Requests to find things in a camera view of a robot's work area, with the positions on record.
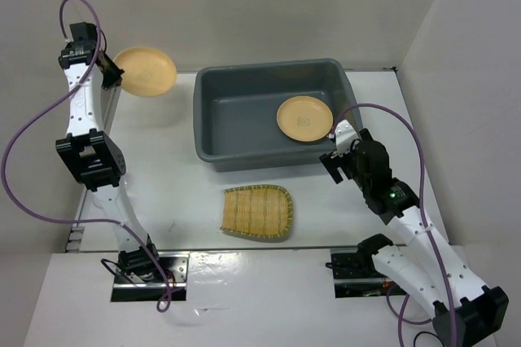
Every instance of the round plate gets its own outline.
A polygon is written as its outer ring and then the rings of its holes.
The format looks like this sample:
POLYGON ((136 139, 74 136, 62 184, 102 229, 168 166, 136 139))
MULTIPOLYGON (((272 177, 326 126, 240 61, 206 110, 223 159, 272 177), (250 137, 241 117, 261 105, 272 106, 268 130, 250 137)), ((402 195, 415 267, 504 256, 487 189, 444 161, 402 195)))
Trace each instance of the round plate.
POLYGON ((137 96, 159 96, 172 89, 177 80, 175 64, 156 48, 128 48, 115 57, 114 63, 125 70, 121 87, 137 96))
POLYGON ((297 96, 278 108, 277 123, 285 135, 301 142, 324 138, 333 125, 333 114, 321 100, 297 96))

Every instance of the gray plastic bin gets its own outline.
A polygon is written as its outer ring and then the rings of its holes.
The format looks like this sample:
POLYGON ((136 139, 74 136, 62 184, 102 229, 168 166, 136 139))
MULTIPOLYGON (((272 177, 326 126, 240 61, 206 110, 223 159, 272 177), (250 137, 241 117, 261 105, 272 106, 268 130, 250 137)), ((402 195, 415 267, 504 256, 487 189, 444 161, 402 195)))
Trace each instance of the gray plastic bin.
MULTIPOLYGON (((197 155, 220 171, 319 162, 321 154, 333 150, 329 139, 302 143, 278 128, 278 108, 299 95, 320 99, 333 117, 356 103, 342 66, 333 59, 204 68, 194 91, 197 155)), ((358 110, 348 119, 362 128, 358 110)))

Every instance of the purple cable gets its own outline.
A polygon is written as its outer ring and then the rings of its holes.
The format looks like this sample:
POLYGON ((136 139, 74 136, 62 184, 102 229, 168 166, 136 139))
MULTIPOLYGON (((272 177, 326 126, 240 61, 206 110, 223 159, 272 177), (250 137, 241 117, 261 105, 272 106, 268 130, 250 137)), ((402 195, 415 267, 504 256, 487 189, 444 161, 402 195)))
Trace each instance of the purple cable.
MULTIPOLYGON (((65 4, 69 2, 70 0, 63 0, 61 5, 59 6, 59 27, 62 30, 63 37, 65 37, 65 40, 68 41, 67 34, 65 32, 65 27, 63 25, 63 8, 65 7, 65 4)), ((96 12, 94 11, 94 8, 86 1, 86 0, 78 0, 80 2, 83 2, 92 13, 92 16, 94 17, 94 21, 96 23, 96 29, 98 31, 98 38, 96 39, 96 48, 95 53, 90 61, 90 64, 88 68, 86 69, 83 76, 81 76, 80 80, 78 81, 77 85, 74 86, 73 89, 71 89, 65 96, 59 98, 56 102, 52 103, 49 107, 45 108, 43 111, 38 113, 34 118, 29 120, 27 123, 22 125, 22 127, 16 131, 16 133, 13 135, 11 140, 6 146, 6 150, 3 152, 2 156, 2 165, 0 166, 0 176, 2 176, 2 185, 4 190, 7 193, 7 196, 13 201, 16 206, 18 206, 22 211, 30 215, 31 217, 35 217, 36 219, 39 219, 40 221, 44 222, 50 222, 50 223, 58 223, 62 225, 74 225, 75 223, 78 223, 76 220, 61 220, 61 219, 55 219, 50 217, 45 217, 43 215, 40 215, 38 213, 35 213, 28 207, 26 207, 22 202, 18 200, 18 198, 15 196, 11 188, 9 187, 9 183, 7 182, 7 158, 9 157, 9 153, 11 153, 11 149, 15 145, 18 138, 38 119, 40 119, 42 116, 46 115, 49 111, 52 109, 58 107, 61 103, 63 103, 65 100, 67 100, 69 97, 73 96, 81 87, 81 84, 85 81, 85 79, 90 75, 90 72, 96 65, 96 59, 98 58, 99 48, 101 46, 101 28, 99 24, 99 18, 98 15, 96 15, 96 12)), ((138 242, 139 245, 142 246, 145 253, 148 255, 148 257, 152 260, 154 263, 154 266, 157 268, 157 270, 160 272, 161 277, 163 278, 163 281, 166 286, 166 293, 161 296, 161 298, 157 301, 156 309, 158 312, 166 312, 170 304, 172 302, 172 288, 170 286, 169 278, 166 276, 165 272, 163 271, 163 268, 161 267, 160 263, 155 259, 155 256, 152 254, 152 252, 147 248, 146 244, 143 243, 143 241, 136 235, 132 229, 127 227, 126 225, 121 224, 121 222, 115 220, 115 219, 106 219, 106 218, 99 218, 99 219, 89 219, 85 221, 81 221, 80 223, 96 223, 96 222, 105 222, 105 223, 112 223, 118 226, 121 226, 123 229, 125 229, 134 239, 138 242), (161 302, 165 302, 164 308, 161 308, 161 302)))
MULTIPOLYGON (((387 290, 387 294, 385 295, 385 299, 387 300, 387 306, 389 306, 389 309, 391 310, 391 312, 395 316, 397 316, 399 318, 400 315, 398 314, 398 312, 395 311, 395 309, 392 307, 392 304, 391 304, 391 292, 392 292, 392 290, 394 290, 397 287, 398 287, 397 284, 393 284, 391 286, 391 288, 389 288, 387 290)), ((432 320, 430 318, 428 318, 427 320, 422 320, 422 321, 408 320, 407 318, 403 318, 402 320, 403 320, 404 323, 408 323, 410 325, 426 325, 426 324, 429 324, 429 323, 432 322, 432 320)))
MULTIPOLYGON (((409 122, 399 113, 394 112, 393 110, 384 107, 382 105, 378 104, 372 104, 372 103, 360 103, 352 105, 349 108, 344 109, 335 120, 335 124, 333 125, 333 128, 331 129, 331 133, 333 134, 335 132, 336 126, 344 119, 345 115, 355 109, 355 108, 376 108, 380 111, 387 112, 391 115, 393 115, 396 119, 401 121, 405 127, 407 127, 407 130, 410 132, 410 134, 413 136, 414 143, 416 143, 416 148, 418 149, 418 154, 420 158, 420 191, 419 191, 419 199, 420 199, 420 215, 422 216, 422 223, 424 226, 427 226, 427 217, 425 215, 425 204, 423 201, 424 198, 424 192, 425 192, 425 157, 423 155, 423 149, 422 144, 420 143, 420 140, 418 136, 416 135, 416 132, 413 129, 413 126, 409 124, 409 122)), ((449 278, 447 277, 447 270, 445 269, 445 264, 443 263, 443 258, 441 257, 440 250, 438 249, 438 245, 436 244, 436 241, 434 240, 434 236, 432 235, 431 231, 427 231, 427 237, 429 238, 429 241, 432 245, 432 251, 434 252, 434 255, 436 257, 436 260, 438 261, 438 265, 440 266, 441 276, 443 278, 443 282, 445 285, 445 290, 447 291, 447 301, 449 301, 449 317, 450 317, 450 346, 456 347, 457 345, 457 338, 458 338, 458 331, 456 328, 456 311, 454 309, 454 299, 453 299, 453 292, 450 288, 450 282, 449 278)), ((405 298, 404 304, 402 306, 402 310, 400 312, 400 315, 398 316, 398 336, 400 339, 400 345, 403 347, 403 339, 401 336, 401 325, 403 322, 403 312, 405 312, 405 305, 408 301, 408 297, 405 298)))

